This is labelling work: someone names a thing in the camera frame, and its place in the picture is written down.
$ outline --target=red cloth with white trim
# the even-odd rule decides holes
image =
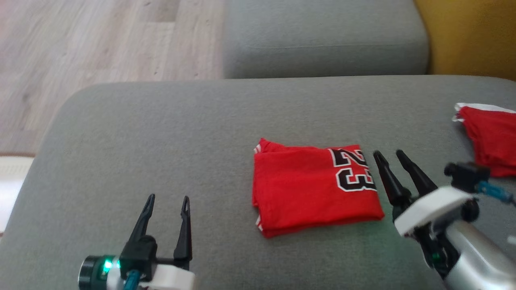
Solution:
[[[462,107],[467,135],[473,142],[475,162],[491,169],[491,176],[516,175],[516,114]]]
[[[265,237],[383,218],[358,145],[286,147],[261,139],[254,151],[252,204]]]

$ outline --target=gray fabric surface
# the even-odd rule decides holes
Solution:
[[[119,253],[150,193],[148,233],[172,256],[189,195],[199,289],[440,289],[416,242],[397,235],[372,152],[400,181],[402,148],[439,185],[472,160],[455,102],[515,109],[516,83],[466,76],[367,76],[129,83],[65,103],[0,243],[1,289],[74,289],[89,254]],[[386,213],[380,222],[265,239],[251,206],[260,137],[297,146],[359,143]],[[497,181],[516,191],[513,180]],[[477,225],[506,252],[516,211],[482,200]]]
[[[425,74],[412,0],[228,0],[226,78]]]

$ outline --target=folded red jersey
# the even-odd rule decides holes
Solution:
[[[483,104],[460,105],[457,120],[473,142],[475,162],[489,167],[493,177],[516,176],[516,112]]]
[[[265,237],[383,218],[358,145],[286,147],[261,139],[254,151],[252,204]]]

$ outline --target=gray sofa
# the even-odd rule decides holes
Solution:
[[[425,74],[412,0],[228,0],[226,78]]]
[[[190,196],[198,289],[441,289],[416,242],[401,238],[372,152],[404,151],[438,184],[473,159],[456,102],[516,108],[516,83],[469,76],[358,76],[128,83],[65,103],[0,243],[0,289],[75,289],[89,254],[119,253],[148,194],[148,233],[172,256]],[[251,205],[253,148],[362,146],[386,218],[265,239]],[[392,162],[400,181],[414,186]],[[514,182],[497,184],[516,191]],[[481,199],[476,225],[511,257],[516,211]]]

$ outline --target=blue cable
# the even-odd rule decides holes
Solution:
[[[499,186],[492,185],[489,182],[479,182],[477,191],[480,194],[485,194],[487,196],[494,197],[503,203],[511,203],[514,206],[516,206],[516,202],[514,201],[514,196],[512,195],[512,193],[506,191],[505,189]]]
[[[140,283],[140,275],[140,271],[138,270],[129,271],[127,279],[125,280],[124,290],[136,290]]]

